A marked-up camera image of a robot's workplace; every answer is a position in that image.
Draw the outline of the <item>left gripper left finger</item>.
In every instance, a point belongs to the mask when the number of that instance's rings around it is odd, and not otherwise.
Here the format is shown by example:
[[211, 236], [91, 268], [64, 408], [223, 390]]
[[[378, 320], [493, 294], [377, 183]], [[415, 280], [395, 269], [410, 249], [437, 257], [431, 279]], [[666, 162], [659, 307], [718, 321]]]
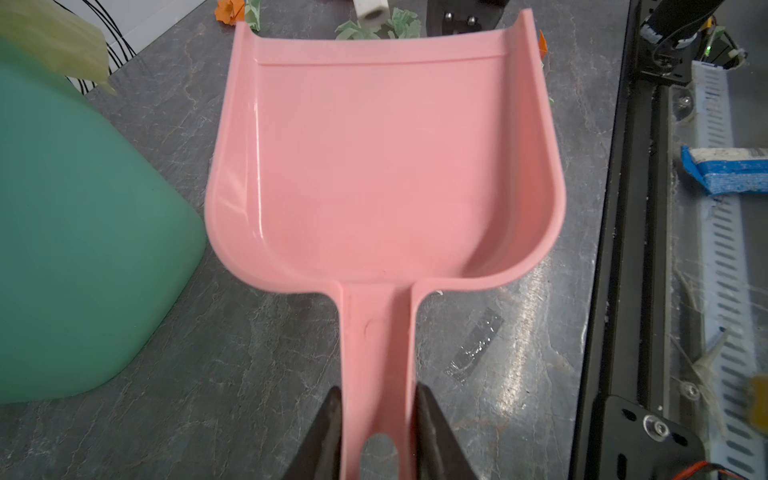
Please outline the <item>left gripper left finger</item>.
[[342, 393], [333, 386], [293, 457], [283, 480], [338, 480], [341, 463]]

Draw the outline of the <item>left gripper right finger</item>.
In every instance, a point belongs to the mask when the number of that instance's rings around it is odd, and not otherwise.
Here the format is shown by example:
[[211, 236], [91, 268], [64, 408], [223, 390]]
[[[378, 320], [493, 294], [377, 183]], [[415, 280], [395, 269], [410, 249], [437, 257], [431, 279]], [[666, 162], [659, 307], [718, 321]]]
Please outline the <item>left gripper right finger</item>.
[[476, 480], [432, 390], [418, 383], [415, 396], [418, 479]]

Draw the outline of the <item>pink plastic dustpan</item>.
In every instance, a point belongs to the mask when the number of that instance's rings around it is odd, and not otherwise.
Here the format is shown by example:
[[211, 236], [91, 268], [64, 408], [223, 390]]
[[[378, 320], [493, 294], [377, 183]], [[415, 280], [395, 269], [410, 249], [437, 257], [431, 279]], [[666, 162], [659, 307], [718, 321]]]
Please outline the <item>pink plastic dustpan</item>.
[[377, 434], [415, 477], [420, 303], [524, 276], [565, 206], [531, 10], [506, 29], [405, 40], [236, 26], [205, 225], [244, 283], [336, 304], [340, 478], [359, 477]]

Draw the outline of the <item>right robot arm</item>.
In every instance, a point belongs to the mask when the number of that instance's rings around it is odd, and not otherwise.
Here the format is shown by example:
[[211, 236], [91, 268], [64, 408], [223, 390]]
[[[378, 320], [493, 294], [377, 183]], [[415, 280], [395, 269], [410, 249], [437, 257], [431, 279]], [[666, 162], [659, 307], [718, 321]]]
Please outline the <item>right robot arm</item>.
[[651, 49], [650, 61], [671, 69], [676, 52], [686, 49], [723, 0], [662, 0], [640, 24], [639, 35]]

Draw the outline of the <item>green trash bin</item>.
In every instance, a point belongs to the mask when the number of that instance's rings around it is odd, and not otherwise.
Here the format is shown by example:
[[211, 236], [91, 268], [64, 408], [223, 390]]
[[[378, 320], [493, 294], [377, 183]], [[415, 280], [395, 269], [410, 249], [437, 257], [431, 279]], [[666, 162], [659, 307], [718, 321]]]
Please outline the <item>green trash bin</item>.
[[64, 77], [1, 44], [1, 400], [109, 381], [200, 263], [197, 211]]

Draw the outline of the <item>green paper scrap centre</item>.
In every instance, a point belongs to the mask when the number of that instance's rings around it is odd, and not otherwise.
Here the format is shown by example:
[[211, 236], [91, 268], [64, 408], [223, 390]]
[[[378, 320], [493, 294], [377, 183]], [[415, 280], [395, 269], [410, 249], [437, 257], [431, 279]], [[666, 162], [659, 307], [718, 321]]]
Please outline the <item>green paper scrap centre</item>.
[[336, 40], [416, 39], [421, 37], [422, 23], [410, 10], [395, 7], [382, 25], [363, 26], [358, 21], [347, 21], [336, 29]]

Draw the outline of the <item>orange paper scrap far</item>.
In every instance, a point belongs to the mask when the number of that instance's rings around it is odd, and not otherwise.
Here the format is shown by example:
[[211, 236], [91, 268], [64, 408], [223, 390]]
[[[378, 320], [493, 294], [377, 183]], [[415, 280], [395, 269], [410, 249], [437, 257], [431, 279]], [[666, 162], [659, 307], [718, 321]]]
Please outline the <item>orange paper scrap far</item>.
[[218, 22], [234, 26], [245, 17], [244, 0], [218, 0], [214, 11]]

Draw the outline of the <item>green bin liner bag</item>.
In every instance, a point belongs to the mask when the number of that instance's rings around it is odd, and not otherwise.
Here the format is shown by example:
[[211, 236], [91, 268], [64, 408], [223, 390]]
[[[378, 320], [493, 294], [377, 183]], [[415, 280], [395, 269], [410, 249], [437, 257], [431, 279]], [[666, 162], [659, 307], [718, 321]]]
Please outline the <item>green bin liner bag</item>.
[[1, 37], [56, 74], [116, 93], [102, 30], [54, 1], [2, 1]]

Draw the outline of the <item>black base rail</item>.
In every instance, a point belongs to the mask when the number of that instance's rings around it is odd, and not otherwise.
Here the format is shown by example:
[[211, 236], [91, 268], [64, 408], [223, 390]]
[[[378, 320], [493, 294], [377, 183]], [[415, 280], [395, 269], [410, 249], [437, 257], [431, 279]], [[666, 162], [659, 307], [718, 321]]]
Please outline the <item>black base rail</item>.
[[683, 20], [676, 1], [629, 5], [569, 475], [672, 479], [704, 457], [669, 415], [668, 100], [691, 78], [642, 23]]

